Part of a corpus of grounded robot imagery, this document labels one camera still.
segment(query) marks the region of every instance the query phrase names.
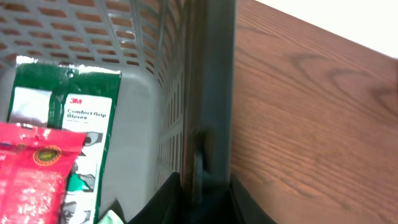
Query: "gold seal logo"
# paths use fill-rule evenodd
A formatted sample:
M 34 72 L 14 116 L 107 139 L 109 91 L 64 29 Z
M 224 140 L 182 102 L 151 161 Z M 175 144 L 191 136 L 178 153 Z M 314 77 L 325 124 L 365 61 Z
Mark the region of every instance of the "gold seal logo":
M 61 149 L 57 146 L 49 146 L 38 149 L 33 153 L 33 160 L 39 166 L 51 166 L 61 158 Z

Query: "3m logo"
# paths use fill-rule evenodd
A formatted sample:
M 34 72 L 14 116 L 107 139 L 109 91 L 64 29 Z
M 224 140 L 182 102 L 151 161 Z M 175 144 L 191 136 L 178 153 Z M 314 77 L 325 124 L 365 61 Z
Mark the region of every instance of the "3m logo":
M 72 99 L 70 99 L 70 102 L 69 102 L 69 103 L 81 104 L 81 99 L 72 98 Z

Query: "shopping basket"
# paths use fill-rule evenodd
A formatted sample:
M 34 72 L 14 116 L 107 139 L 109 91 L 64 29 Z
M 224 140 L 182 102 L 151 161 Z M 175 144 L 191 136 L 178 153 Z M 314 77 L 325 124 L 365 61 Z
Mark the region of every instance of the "shopping basket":
M 0 120 L 16 55 L 121 70 L 100 214 L 125 219 L 173 172 L 185 199 L 228 188 L 232 0 L 1 0 Z

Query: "wood grain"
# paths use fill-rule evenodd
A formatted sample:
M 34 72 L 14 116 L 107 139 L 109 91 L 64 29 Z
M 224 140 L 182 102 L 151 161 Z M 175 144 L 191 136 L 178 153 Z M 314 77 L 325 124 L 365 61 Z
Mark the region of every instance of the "wood grain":
M 276 222 L 398 223 L 397 65 L 238 0 L 231 168 Z

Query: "red package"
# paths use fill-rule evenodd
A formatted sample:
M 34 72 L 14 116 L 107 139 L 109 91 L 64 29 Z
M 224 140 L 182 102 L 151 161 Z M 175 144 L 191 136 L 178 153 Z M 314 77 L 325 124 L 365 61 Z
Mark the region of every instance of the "red package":
M 58 223 L 85 134 L 0 123 L 0 223 Z

